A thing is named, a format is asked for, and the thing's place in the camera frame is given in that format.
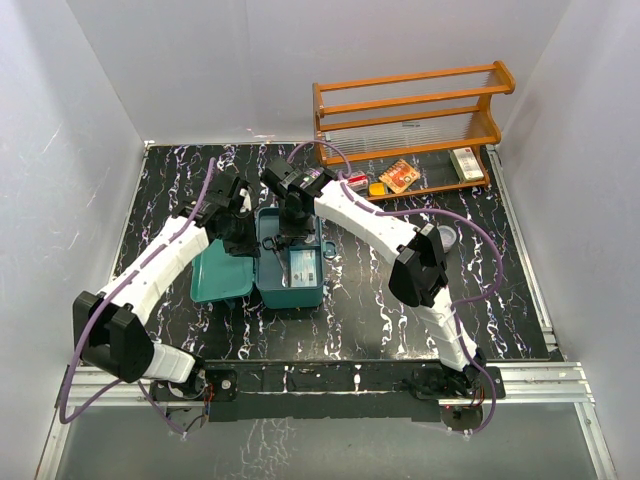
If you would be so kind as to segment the white blue card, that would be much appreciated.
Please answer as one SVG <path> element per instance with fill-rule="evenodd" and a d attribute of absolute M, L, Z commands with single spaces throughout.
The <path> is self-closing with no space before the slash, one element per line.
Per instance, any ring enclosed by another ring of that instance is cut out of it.
<path fill-rule="evenodd" d="M 319 275 L 314 249 L 291 249 L 289 268 L 289 284 L 292 288 L 313 288 L 318 285 Z"/>

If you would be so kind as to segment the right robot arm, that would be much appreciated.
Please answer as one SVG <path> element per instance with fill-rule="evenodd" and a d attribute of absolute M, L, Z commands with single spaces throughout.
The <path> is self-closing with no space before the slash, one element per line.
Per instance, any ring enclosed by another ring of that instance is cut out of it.
<path fill-rule="evenodd" d="M 447 388 L 466 397 L 480 387 L 486 357 L 456 319 L 435 226 L 418 227 L 384 214 L 325 168 L 301 170 L 278 158 L 266 167 L 261 182 L 279 199 L 287 226 L 320 217 L 373 248 L 392 267 L 389 291 L 423 321 L 435 341 Z"/>

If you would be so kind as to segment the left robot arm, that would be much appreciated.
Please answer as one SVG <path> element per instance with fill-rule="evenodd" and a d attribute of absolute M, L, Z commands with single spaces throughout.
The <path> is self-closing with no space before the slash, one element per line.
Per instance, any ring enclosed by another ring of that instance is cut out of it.
<path fill-rule="evenodd" d="M 97 293 L 84 291 L 72 306 L 75 355 L 117 379 L 171 382 L 194 399 L 207 376 L 195 355 L 154 342 L 145 325 L 166 290 L 211 244 L 235 257 L 256 257 L 259 246 L 250 183 L 219 173 L 203 192 L 174 209 L 146 249 Z"/>

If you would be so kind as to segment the small black scissors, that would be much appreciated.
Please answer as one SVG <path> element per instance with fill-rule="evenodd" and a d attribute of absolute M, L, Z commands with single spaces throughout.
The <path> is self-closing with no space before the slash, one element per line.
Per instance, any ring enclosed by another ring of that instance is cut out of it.
<path fill-rule="evenodd" d="M 271 251 L 281 268 L 281 284 L 288 286 L 288 270 L 285 259 L 282 256 L 283 243 L 279 235 L 266 236 L 261 240 L 261 245 L 265 250 Z"/>

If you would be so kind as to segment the blue divided tray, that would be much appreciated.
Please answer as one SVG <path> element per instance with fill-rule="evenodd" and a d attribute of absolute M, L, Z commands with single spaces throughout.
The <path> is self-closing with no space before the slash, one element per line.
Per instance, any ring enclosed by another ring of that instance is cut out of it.
<path fill-rule="evenodd" d="M 261 290 L 314 289 L 322 282 L 320 228 L 313 235 L 288 242 L 280 234 L 277 208 L 260 209 L 256 217 L 260 257 L 255 280 Z"/>

